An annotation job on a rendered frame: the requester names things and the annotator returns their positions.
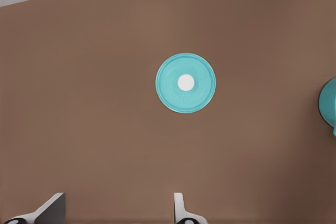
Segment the turquoise pot lid white knob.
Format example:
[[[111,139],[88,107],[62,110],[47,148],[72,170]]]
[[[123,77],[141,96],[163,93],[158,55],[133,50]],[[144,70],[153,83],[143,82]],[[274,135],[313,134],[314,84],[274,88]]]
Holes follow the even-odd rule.
[[[178,113],[194,113],[206,107],[216,90],[212,66],[202,57],[181,53],[159,67],[155,88],[161,102]]]

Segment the turquoise pot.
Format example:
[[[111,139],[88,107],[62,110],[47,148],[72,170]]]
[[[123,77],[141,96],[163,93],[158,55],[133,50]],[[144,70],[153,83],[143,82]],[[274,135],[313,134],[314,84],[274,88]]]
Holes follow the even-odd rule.
[[[322,118],[333,128],[333,135],[336,137],[336,77],[323,86],[318,107]]]

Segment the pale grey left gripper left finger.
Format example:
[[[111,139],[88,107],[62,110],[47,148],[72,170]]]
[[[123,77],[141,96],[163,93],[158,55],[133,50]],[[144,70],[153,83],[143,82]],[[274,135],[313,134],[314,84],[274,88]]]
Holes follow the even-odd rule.
[[[66,194],[56,193],[36,211],[8,219],[3,224],[63,224]]]

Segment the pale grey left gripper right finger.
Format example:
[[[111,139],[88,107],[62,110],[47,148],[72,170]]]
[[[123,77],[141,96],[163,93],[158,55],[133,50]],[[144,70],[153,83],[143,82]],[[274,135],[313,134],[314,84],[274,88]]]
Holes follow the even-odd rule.
[[[182,193],[174,193],[174,224],[207,224],[200,215],[186,211]]]

